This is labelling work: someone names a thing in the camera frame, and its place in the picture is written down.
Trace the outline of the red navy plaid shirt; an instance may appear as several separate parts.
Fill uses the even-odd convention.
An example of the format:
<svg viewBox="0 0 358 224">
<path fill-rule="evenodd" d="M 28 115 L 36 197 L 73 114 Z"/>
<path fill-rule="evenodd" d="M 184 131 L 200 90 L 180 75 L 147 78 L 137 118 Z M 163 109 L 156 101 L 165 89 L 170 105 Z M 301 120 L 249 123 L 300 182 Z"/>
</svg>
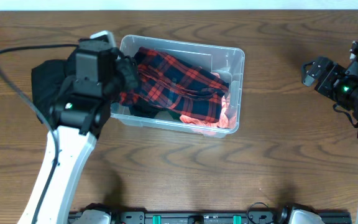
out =
<svg viewBox="0 0 358 224">
<path fill-rule="evenodd" d="M 134 55 L 140 85 L 120 93 L 119 103 L 133 107 L 142 102 L 160 110 L 216 123 L 229 84 L 211 72 L 168 53 L 141 47 Z"/>
</svg>

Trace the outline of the black hooded sweatshirt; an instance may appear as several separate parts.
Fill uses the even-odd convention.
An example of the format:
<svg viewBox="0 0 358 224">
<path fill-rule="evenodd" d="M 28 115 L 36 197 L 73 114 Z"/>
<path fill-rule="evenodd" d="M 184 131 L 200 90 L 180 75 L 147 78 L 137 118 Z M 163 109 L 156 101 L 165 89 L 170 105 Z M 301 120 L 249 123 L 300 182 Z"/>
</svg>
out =
<svg viewBox="0 0 358 224">
<path fill-rule="evenodd" d="M 47 60 L 31 71 L 32 101 L 46 120 L 50 120 L 50 106 L 61 85 L 70 75 L 75 75 L 75 61 Z"/>
</svg>

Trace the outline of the salmon pink garment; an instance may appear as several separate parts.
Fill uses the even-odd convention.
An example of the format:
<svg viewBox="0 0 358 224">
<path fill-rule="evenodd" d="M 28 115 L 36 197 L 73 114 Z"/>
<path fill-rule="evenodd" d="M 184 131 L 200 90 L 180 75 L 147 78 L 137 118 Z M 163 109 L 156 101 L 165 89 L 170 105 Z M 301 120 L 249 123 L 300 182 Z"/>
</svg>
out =
<svg viewBox="0 0 358 224">
<path fill-rule="evenodd" d="M 211 93 L 213 89 L 208 87 L 212 84 L 218 85 L 224 91 L 228 90 L 228 83 L 220 79 L 218 73 L 209 73 L 203 69 L 192 69 L 183 71 L 183 78 L 180 85 L 190 93 L 187 96 L 189 105 L 193 106 L 194 112 L 181 111 L 180 120 L 183 123 L 207 126 L 210 128 L 234 128 L 236 125 L 237 113 L 229 114 L 230 95 L 218 96 Z"/>
</svg>

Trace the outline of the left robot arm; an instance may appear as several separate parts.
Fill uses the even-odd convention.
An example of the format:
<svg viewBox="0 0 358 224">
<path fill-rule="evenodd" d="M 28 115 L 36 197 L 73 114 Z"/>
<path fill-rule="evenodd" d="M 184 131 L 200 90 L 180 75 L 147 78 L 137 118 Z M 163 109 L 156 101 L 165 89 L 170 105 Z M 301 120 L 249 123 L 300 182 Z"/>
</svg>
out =
<svg viewBox="0 0 358 224">
<path fill-rule="evenodd" d="M 67 223 L 83 168 L 120 92 L 137 86 L 135 62 L 115 47 L 78 47 L 31 71 L 39 118 L 51 130 L 20 223 Z"/>
</svg>

